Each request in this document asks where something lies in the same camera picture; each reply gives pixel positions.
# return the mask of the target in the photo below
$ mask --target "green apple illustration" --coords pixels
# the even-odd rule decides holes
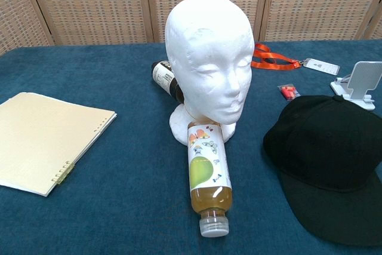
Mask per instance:
[[[208,158],[196,156],[190,163],[190,186],[194,188],[202,182],[210,179],[214,173],[214,167]]]

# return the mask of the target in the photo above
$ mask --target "white bottle cap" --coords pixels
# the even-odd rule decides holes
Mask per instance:
[[[203,237],[220,237],[229,233],[228,219],[225,216],[209,216],[199,221]]]

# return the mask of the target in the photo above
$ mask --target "blue fabric surface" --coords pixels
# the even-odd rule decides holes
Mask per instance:
[[[268,45],[294,59],[338,64],[338,76],[360,60],[382,60],[382,40]],[[177,103],[151,77],[151,64],[166,58],[164,44],[19,48],[0,57],[1,103],[30,91],[118,113],[49,197],[0,186],[0,254],[382,253],[382,247],[348,247],[308,233],[264,153],[263,136],[287,104],[278,85],[293,83],[301,95],[333,95],[335,76],[306,68],[252,70],[242,117],[226,143],[230,233],[201,237],[187,150],[168,125]],[[382,84],[371,94],[374,112],[382,115]]]

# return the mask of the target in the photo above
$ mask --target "notebook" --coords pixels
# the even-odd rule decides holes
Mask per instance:
[[[0,105],[0,185],[48,196],[115,117],[35,93],[10,98]]]

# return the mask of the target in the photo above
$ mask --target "orange lanyard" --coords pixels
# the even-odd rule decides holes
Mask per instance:
[[[251,67],[268,70],[292,70],[301,67],[298,60],[287,58],[281,54],[271,53],[270,48],[264,44],[257,43],[253,57],[260,58],[260,62],[252,60]],[[281,59],[289,64],[278,64],[276,59]]]

